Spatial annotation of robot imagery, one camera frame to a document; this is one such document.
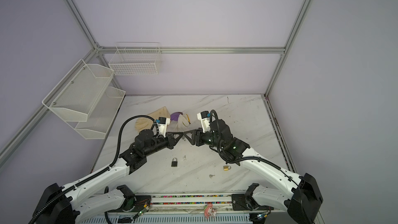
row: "white wire basket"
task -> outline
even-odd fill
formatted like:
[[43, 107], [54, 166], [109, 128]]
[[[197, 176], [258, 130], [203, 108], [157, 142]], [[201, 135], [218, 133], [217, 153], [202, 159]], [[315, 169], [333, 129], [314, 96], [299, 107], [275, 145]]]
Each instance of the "white wire basket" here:
[[116, 42], [117, 51], [109, 62], [116, 75], [154, 75], [162, 64], [157, 42]]
[[69, 81], [58, 96], [49, 103], [42, 103], [63, 121], [87, 121], [112, 81], [114, 71], [98, 64], [86, 64]]
[[107, 87], [94, 111], [86, 122], [78, 122], [74, 128], [85, 139], [104, 139], [111, 128], [125, 91]]

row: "brass padlock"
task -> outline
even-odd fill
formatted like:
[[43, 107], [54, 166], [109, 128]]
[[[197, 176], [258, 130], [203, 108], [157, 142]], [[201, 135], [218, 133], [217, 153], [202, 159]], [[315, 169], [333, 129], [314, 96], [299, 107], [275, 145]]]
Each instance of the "brass padlock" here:
[[173, 160], [172, 160], [172, 167], [177, 167], [177, 159], [176, 158], [173, 158]]

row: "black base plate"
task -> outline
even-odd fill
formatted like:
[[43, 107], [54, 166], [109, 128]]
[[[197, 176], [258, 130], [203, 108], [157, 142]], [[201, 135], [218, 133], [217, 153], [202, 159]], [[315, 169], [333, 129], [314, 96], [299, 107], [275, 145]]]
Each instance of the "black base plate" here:
[[[147, 203], [150, 205], [150, 201], [152, 200], [152, 197], [150, 195], [136, 195], [135, 196], [136, 201], [134, 203], [135, 208], [130, 212], [139, 212], [142, 209], [144, 209], [144, 204]], [[114, 210], [109, 210], [108, 212], [123, 212], [121, 208], [114, 209]]]
[[[232, 194], [231, 197], [233, 210], [250, 210], [246, 207], [246, 197], [244, 194]], [[255, 211], [258, 210], [274, 210], [274, 208], [270, 206], [260, 206]]]

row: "purple cloth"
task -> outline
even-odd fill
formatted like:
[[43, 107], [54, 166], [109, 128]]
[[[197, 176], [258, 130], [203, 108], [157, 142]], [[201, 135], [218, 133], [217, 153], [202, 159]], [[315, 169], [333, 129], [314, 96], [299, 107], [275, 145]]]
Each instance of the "purple cloth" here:
[[175, 112], [170, 115], [170, 119], [172, 121], [178, 121], [178, 117], [182, 114], [182, 112]]

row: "lavender wall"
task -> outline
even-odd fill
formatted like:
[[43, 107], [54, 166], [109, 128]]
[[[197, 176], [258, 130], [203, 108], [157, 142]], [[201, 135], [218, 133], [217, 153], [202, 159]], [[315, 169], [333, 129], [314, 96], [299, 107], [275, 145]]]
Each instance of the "lavender wall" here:
[[270, 95], [325, 223], [396, 223], [398, 0], [314, 0]]
[[[0, 0], [0, 147], [90, 50], [63, 0]], [[27, 223], [44, 188], [87, 174], [100, 140], [84, 140], [52, 113], [0, 174], [2, 223]]]

